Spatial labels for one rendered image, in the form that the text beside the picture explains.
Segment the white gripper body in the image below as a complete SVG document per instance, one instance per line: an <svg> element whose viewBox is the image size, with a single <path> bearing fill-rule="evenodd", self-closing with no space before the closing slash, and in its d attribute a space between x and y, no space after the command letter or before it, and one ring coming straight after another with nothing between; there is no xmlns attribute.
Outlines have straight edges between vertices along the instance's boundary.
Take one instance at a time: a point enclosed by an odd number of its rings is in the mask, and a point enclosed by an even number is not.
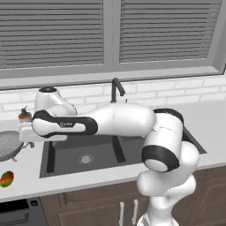
<svg viewBox="0 0 226 226"><path fill-rule="evenodd" d="M31 123L22 123L19 125L19 140L22 142L63 141L67 140L67 136L54 135L50 138L43 138L34 132Z"/></svg>

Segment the red green mango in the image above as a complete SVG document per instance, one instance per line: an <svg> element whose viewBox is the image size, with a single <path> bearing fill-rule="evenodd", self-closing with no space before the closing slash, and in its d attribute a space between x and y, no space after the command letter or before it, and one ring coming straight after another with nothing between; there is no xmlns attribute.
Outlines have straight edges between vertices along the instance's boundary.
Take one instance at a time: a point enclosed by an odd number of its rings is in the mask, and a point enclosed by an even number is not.
<svg viewBox="0 0 226 226"><path fill-rule="evenodd" d="M8 187L14 179L14 174L11 171L6 171L0 177L0 186L1 187Z"/></svg>

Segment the dark grey kitchen sink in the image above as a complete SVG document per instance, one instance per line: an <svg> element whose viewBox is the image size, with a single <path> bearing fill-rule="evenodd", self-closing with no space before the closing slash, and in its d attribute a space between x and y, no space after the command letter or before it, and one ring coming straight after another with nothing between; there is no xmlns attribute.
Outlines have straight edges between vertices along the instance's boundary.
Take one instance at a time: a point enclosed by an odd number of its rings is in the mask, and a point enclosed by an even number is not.
<svg viewBox="0 0 226 226"><path fill-rule="evenodd" d="M40 177L142 163L142 137L69 136L65 141L45 141Z"/></svg>

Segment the brown cupboard door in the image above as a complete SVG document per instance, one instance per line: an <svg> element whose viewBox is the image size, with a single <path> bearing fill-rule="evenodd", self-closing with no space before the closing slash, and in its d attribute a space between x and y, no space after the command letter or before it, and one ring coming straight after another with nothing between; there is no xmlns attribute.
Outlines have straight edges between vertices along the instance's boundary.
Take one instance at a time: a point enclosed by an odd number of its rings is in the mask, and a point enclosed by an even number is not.
<svg viewBox="0 0 226 226"><path fill-rule="evenodd" d="M197 186L172 215L180 226L226 226L226 166L194 173Z"/></svg>
<svg viewBox="0 0 226 226"><path fill-rule="evenodd" d="M123 201L123 226L134 226L135 199L139 201L137 218L140 218L147 210L148 200L139 195L135 181L42 196L41 204L48 226L119 226Z"/></svg>

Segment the grey window frame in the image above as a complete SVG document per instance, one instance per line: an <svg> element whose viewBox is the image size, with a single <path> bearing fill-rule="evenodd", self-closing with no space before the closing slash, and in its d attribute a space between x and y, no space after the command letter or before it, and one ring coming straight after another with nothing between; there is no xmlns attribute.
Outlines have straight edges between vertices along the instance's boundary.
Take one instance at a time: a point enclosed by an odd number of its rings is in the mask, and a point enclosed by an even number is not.
<svg viewBox="0 0 226 226"><path fill-rule="evenodd" d="M0 90L222 74L226 69L226 0L207 58L154 62L119 61L121 0L103 0L104 62L35 68L0 69Z"/></svg>

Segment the grey window blind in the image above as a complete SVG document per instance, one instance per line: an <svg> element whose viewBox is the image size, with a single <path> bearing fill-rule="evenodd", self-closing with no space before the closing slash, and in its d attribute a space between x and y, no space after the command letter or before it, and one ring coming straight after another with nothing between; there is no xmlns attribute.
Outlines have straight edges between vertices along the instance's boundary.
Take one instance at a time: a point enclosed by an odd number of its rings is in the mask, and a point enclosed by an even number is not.
<svg viewBox="0 0 226 226"><path fill-rule="evenodd" d="M222 0L121 0L121 63L207 58Z"/></svg>
<svg viewBox="0 0 226 226"><path fill-rule="evenodd" d="M0 0L0 69L103 62L103 0Z"/></svg>

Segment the orange soap dispenser bottle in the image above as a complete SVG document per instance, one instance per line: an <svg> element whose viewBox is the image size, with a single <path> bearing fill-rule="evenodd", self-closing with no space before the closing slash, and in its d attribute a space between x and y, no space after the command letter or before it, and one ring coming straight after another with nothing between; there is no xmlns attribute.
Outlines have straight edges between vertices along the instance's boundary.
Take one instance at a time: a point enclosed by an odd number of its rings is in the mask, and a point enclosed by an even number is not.
<svg viewBox="0 0 226 226"><path fill-rule="evenodd" d="M32 121L32 114L26 110L26 108L23 108L19 114L19 121L21 123L24 122L31 122Z"/></svg>

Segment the black sink faucet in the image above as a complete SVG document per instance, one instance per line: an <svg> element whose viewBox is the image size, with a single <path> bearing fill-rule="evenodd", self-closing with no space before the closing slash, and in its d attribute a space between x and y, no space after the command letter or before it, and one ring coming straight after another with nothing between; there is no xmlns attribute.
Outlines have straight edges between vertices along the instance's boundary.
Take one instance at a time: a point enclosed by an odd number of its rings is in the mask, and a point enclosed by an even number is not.
<svg viewBox="0 0 226 226"><path fill-rule="evenodd" d="M119 94L121 96L125 95L125 90L123 88L123 86L121 85L120 81L118 78L114 78L111 81L111 101L112 102L116 102L117 98L116 98L116 92L119 91Z"/></svg>

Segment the grey metal colander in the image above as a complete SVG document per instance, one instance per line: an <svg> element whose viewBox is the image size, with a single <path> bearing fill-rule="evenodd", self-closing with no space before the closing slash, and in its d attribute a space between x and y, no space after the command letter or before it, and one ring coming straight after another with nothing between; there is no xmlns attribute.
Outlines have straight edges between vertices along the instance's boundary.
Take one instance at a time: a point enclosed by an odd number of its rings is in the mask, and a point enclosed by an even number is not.
<svg viewBox="0 0 226 226"><path fill-rule="evenodd" d="M0 162L13 159L22 148L24 143L19 140L19 132L0 132Z"/></svg>

